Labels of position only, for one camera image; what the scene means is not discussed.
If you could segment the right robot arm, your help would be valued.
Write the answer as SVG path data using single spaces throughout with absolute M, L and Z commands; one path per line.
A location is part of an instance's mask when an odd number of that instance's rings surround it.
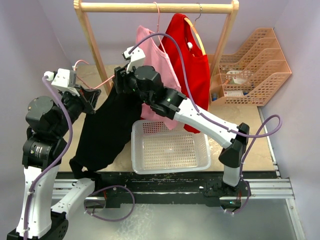
M 161 75 L 149 65 L 114 69 L 113 84 L 117 93 L 133 94 L 161 117 L 189 125 L 215 140 L 222 151 L 224 165 L 222 190 L 228 196 L 240 190 L 241 162 L 246 152 L 250 127 L 227 122 L 197 106 L 185 94 L 165 87 Z

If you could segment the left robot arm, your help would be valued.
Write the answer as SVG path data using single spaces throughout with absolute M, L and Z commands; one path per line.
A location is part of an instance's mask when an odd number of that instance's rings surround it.
M 54 183 L 62 156 L 71 141 L 65 134 L 81 113 L 94 114 L 99 89 L 76 86 L 78 95 L 60 91 L 61 106 L 48 96 L 39 96 L 28 105 L 28 123 L 23 145 L 25 189 L 18 226 L 7 234 L 8 240 L 62 240 L 68 230 L 69 218 L 85 197 L 98 196 L 103 184 L 97 179 L 78 180 L 60 202 L 52 205 Z

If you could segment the black t shirt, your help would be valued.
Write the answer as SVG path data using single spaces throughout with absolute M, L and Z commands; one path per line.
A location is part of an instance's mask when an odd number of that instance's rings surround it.
M 113 88 L 95 114 L 87 114 L 75 156 L 69 165 L 76 179 L 91 178 L 111 165 L 131 140 L 133 123 L 141 118 L 142 101 Z

